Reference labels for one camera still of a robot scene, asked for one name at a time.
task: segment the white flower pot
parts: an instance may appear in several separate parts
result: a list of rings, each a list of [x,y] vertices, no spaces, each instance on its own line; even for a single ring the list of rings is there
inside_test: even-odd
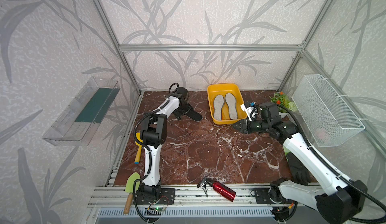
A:
[[[288,113],[282,113],[282,112],[279,112],[279,115],[281,116],[281,118],[284,118],[285,116],[288,115]]]

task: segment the marble floor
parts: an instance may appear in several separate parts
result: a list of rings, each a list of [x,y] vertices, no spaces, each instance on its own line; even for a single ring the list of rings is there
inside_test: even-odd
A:
[[[265,102],[274,91],[241,91],[244,101]],[[167,92],[145,92],[136,122],[159,106]],[[188,102],[203,116],[195,122],[186,116],[177,120],[169,117],[167,140],[162,146],[160,160],[161,183],[197,184],[205,176],[222,183],[269,183],[291,173],[283,148],[268,134],[242,134],[231,125],[215,125],[210,115],[206,91],[189,92]],[[126,185],[133,172],[143,176],[145,151],[141,161],[134,164],[137,145],[130,137],[115,185]]]

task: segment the clear plastic shelf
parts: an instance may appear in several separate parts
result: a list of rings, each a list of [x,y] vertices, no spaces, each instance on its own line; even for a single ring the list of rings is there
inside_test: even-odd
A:
[[[87,146],[119,90],[116,80],[91,77],[43,139],[55,146]]]

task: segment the leaf pattern wallpaper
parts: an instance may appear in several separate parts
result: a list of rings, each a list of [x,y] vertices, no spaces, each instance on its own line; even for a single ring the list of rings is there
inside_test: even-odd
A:
[[[0,0],[0,222],[79,223],[138,94],[91,0]],[[121,90],[87,147],[44,132],[91,77]]]
[[[383,137],[386,137],[385,31],[385,0],[336,0],[307,47]],[[284,90],[293,94],[304,74],[315,73],[302,60]],[[341,146],[318,150],[350,177],[365,180],[368,192],[386,203],[386,162],[363,133]],[[382,213],[366,200],[359,215],[372,218]]]
[[[101,0],[121,44],[299,44],[324,0]],[[126,52],[142,89],[274,89],[294,52]]]

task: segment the gray insole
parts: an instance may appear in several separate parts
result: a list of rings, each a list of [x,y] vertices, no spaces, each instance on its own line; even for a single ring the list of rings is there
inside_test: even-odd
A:
[[[215,120],[222,120],[222,107],[224,106],[224,97],[222,95],[217,95],[213,101],[213,107],[215,112],[213,113],[213,118]]]
[[[225,95],[225,101],[227,102],[229,108],[229,117],[231,120],[236,120],[239,117],[237,116],[236,110],[236,98],[230,92]]]

